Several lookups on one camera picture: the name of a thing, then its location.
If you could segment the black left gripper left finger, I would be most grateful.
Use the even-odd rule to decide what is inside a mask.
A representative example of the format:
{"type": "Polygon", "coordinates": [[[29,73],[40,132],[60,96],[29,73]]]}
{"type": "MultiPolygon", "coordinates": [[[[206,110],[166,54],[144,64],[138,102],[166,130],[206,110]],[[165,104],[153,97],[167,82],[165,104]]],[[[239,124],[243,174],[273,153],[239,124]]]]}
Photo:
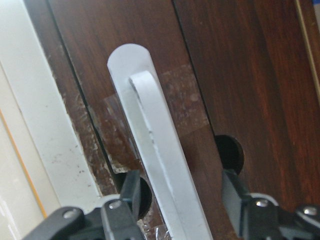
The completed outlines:
{"type": "Polygon", "coordinates": [[[88,214],[74,207],[61,207],[25,236],[26,240],[143,240],[138,226],[141,178],[129,171],[120,197],[106,201],[88,214]]]}

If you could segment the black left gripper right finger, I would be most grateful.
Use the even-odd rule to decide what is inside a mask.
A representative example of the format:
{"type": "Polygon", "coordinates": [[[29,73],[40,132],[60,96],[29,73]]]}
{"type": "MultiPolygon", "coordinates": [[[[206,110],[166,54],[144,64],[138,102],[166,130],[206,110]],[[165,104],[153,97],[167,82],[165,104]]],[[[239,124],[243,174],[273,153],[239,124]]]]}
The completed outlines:
{"type": "Polygon", "coordinates": [[[289,212],[270,195],[251,193],[233,169],[222,171],[222,202],[243,240],[318,240],[320,207],[303,204],[289,212]]]}

